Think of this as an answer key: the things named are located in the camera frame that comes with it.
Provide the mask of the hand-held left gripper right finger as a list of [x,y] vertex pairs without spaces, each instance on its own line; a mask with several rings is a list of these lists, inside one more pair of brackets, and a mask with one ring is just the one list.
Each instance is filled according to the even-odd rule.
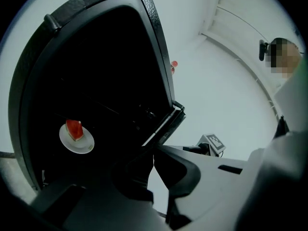
[[154,167],[168,189],[166,223],[170,228],[181,228],[192,220],[180,213],[176,199],[188,196],[201,178],[194,163],[176,155],[172,147],[158,146],[154,151]]

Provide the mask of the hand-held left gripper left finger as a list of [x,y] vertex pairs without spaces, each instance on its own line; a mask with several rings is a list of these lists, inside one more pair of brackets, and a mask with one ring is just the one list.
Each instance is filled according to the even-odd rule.
[[126,155],[112,170],[113,184],[129,199],[152,203],[154,195],[148,190],[148,180],[153,166],[151,150]]

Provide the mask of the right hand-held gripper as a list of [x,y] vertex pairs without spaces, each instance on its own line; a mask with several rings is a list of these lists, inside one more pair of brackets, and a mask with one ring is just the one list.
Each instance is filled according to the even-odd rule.
[[183,146],[183,150],[195,154],[222,157],[225,145],[215,134],[204,134],[195,146]]

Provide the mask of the white round plate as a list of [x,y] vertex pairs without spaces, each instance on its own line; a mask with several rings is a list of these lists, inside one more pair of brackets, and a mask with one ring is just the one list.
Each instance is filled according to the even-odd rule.
[[67,132],[66,125],[63,124],[59,130],[59,138],[63,146],[76,154],[87,154],[94,149],[95,141],[92,134],[85,128],[83,129],[83,137],[74,141]]

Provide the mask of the red watermelon slice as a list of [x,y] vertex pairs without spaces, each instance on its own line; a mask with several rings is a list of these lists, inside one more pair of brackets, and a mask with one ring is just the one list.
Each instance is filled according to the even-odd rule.
[[65,126],[67,133],[74,141],[79,141],[83,137],[84,133],[80,121],[67,119]]

